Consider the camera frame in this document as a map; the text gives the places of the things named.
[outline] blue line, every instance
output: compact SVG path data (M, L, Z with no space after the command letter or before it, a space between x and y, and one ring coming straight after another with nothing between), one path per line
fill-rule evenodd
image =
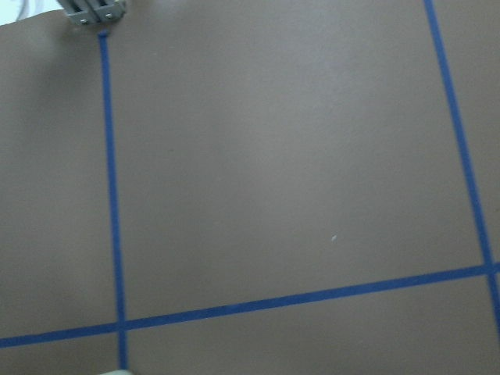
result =
M442 281L458 280L467 277L476 277L484 275L486 269L484 266L474 266L462 268L459 270L443 271L429 273L425 275L403 277L401 279L378 281L368 284L353 285L350 287L339 287L325 291L314 291L300 295L288 295L278 298L263 299L254 302L245 302L237 305L225 305L212 307L209 309L200 309L176 314L152 316L149 318L129 320L127 322L128 330L137 330L147 327L157 327L167 324L182 323L190 320L201 320L214 318L218 316L234 315L240 313L249 313L253 311L275 309L279 307L301 305L303 303L319 302L336 298L352 297L355 295L365 295L379 291L390 291L400 288L415 287L418 285L434 284Z
M15 336L0 338L0 348L11 348L13 346L42 344L71 338L84 338L98 334L111 334L116 332L116 323L100 324L98 326L72 328L69 330L56 330L43 334L27 334L25 336Z
M500 272L500 263L495 264ZM368 284L352 285L349 287L338 287L325 291L313 291L300 295L288 295L278 298L263 299L254 302L245 302L236 305L225 305L200 309L195 311L179 312L176 314L152 316L149 318L129 320L121 328L124 330L138 330L141 328L158 327L167 324L182 323L191 320L202 320L215 318L218 316L234 315L240 313L250 313L265 309L275 309L291 305L301 305L304 303L320 302L337 298L347 298L355 295L366 295L381 291L391 291L400 288L411 288L426 284L435 284L444 281L460 280L470 277L485 275L485 266L472 266L457 270L429 273L419 276L403 277L385 281L377 281ZM118 323L102 324L99 326L75 328L71 330L58 330L44 334L33 334L26 336L8 337L0 339L0 348L12 346L40 344L44 342L66 340L71 338L82 338L97 334L109 334L120 330Z
M120 213L118 210L118 187L116 185L115 145L113 135L113 106L111 99L111 74L109 72L108 31L98 34L102 63L102 95L104 98L104 117L106 135L106 155L108 162L109 212L111 219L112 257L115 270L116 315L118 316L118 358L120 369L128 368L127 332L125 321L125 288L123 285L123 266L120 245Z
M437 60L441 69L441 77L443 85L445 86L448 107L452 117L453 127L455 129L456 141L459 146L463 174L466 179L470 204L473 209L474 222L476 224L477 236L480 242L484 265L487 270L487 283L490 288L491 303L493 305L493 312L497 324L498 338L500 339L500 296L498 295L498 285L495 275L496 266L494 264L493 255L491 254L490 241L488 238L488 231L486 229L476 179L474 177L472 159L467 146L466 133L463 127L462 117L460 116L459 103L453 87L452 74L450 73L448 60L446 59L445 46L441 38L441 32L439 31L438 18L436 17L434 4L432 0L423 0L423 2L427 12L427 18L429 20L430 32L434 40L434 47L436 48Z

